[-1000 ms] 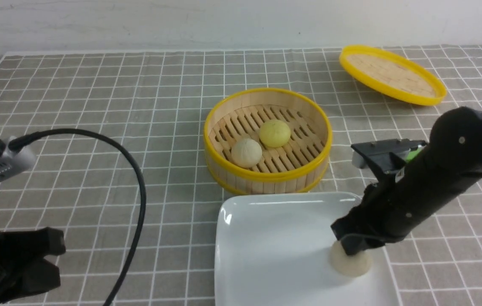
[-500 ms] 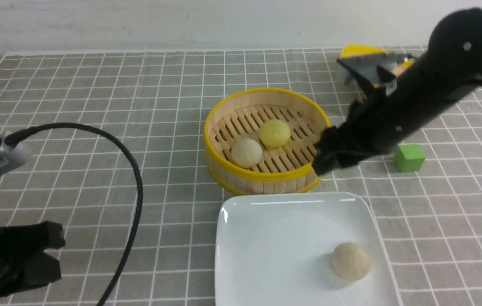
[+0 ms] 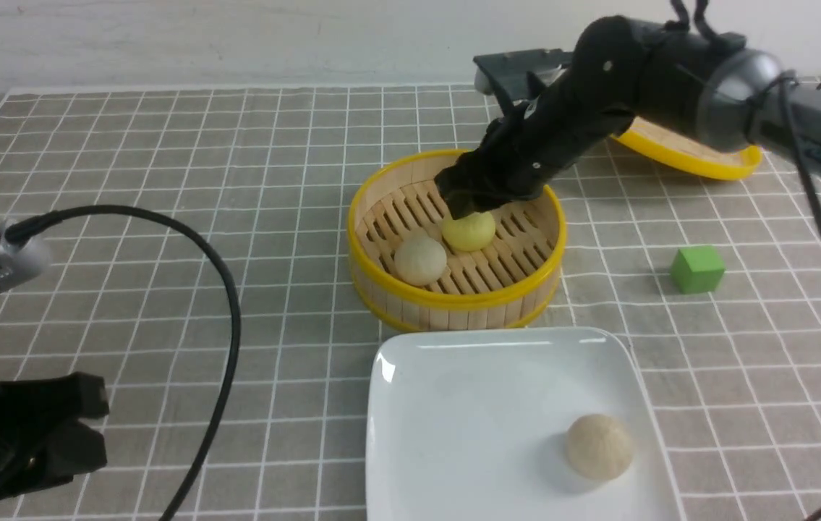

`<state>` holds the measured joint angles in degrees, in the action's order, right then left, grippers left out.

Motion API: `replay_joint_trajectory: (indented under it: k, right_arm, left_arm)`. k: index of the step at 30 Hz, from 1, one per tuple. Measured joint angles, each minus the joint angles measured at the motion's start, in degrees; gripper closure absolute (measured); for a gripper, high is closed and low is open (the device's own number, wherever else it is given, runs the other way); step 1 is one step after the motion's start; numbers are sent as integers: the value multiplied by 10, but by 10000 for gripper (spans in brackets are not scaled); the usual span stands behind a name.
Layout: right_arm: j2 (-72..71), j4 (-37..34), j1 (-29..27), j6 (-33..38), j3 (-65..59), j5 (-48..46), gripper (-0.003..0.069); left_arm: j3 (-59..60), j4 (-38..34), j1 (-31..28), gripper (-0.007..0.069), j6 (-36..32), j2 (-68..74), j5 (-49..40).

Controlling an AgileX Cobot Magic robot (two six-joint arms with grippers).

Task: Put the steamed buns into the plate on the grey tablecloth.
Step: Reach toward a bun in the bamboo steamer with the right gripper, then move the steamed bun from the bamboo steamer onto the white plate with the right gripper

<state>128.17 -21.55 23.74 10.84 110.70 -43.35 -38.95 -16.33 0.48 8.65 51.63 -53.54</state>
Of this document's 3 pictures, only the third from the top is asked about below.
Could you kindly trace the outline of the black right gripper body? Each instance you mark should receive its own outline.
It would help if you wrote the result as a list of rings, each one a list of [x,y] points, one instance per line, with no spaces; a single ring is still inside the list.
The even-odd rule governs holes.
[[[539,197],[549,181],[635,114],[632,80],[568,69],[538,98],[492,123],[482,142],[435,176],[454,220]]]

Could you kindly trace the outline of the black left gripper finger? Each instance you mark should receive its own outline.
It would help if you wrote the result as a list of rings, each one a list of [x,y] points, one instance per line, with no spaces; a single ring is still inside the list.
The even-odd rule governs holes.
[[[43,449],[43,484],[67,484],[107,465],[105,438],[84,423],[64,423]]]
[[[51,379],[48,398],[57,412],[70,418],[97,420],[110,413],[105,380],[89,373],[75,372]]]

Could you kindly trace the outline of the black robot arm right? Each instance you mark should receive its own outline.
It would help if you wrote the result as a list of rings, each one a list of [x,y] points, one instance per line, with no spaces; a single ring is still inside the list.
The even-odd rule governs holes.
[[[760,146],[821,176],[821,90],[736,33],[678,20],[591,23],[570,52],[475,59],[501,115],[473,151],[435,176],[452,217],[535,199],[553,176],[637,118],[714,151]]]

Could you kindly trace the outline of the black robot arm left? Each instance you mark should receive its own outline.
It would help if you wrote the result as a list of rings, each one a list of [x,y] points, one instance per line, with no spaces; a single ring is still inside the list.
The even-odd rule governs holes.
[[[85,421],[108,414],[99,376],[0,381],[0,501],[62,487],[105,466],[105,439]]]

